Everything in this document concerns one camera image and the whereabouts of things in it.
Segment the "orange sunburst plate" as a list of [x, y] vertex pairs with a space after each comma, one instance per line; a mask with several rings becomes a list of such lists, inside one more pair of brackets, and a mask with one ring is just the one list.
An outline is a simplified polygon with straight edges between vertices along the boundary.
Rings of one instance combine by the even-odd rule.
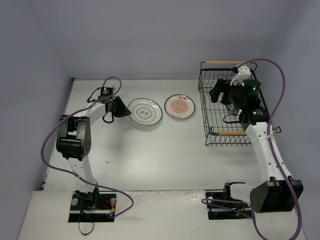
[[189, 96], [174, 94], [166, 99], [164, 109], [171, 118], [175, 120], [186, 120], [193, 116], [196, 105]]

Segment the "teal rimmed white plate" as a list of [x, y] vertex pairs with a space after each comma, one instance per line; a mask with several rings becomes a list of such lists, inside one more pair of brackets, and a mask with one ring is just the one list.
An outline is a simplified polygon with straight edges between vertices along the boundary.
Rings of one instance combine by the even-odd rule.
[[235, 107], [234, 107], [232, 104], [227, 104], [227, 105], [226, 105], [226, 108], [227, 108], [229, 111], [234, 111], [234, 110], [235, 110]]

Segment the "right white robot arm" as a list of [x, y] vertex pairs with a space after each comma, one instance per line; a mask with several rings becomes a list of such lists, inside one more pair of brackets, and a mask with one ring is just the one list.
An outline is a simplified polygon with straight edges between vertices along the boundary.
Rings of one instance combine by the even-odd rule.
[[295, 198], [303, 192], [301, 180], [295, 180], [285, 166], [278, 150], [269, 112], [262, 106], [261, 83], [255, 79], [218, 79], [209, 95], [212, 103], [232, 105], [237, 122], [242, 124], [253, 146], [261, 175], [258, 186], [244, 182], [226, 183], [221, 200], [227, 206], [238, 201], [251, 206], [256, 213], [290, 212]]

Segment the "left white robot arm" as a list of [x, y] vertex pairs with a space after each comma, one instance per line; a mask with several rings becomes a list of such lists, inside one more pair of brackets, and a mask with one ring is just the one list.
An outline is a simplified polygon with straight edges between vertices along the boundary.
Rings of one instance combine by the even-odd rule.
[[98, 182], [95, 180], [89, 153], [92, 148], [91, 125], [102, 119], [106, 124], [115, 118], [131, 115], [121, 98], [114, 94], [113, 87], [99, 87], [98, 102], [89, 101], [85, 110], [64, 121], [57, 130], [56, 149], [67, 159], [76, 174], [76, 197], [89, 210], [100, 204]]

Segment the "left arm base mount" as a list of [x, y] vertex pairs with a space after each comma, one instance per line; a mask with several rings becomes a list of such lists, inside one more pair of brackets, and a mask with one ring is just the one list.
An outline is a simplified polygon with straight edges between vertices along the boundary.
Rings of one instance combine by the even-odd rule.
[[115, 221], [117, 195], [114, 192], [100, 192], [98, 200], [85, 199], [79, 192], [72, 193], [69, 208], [69, 223], [112, 223]]

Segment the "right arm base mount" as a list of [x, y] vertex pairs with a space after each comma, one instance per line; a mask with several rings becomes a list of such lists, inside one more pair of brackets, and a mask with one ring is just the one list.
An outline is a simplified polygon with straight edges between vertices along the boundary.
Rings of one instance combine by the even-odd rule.
[[231, 185], [241, 183], [227, 182], [224, 184], [223, 189], [205, 191], [203, 204], [207, 207], [209, 220], [241, 220], [252, 218], [250, 205], [231, 197]]

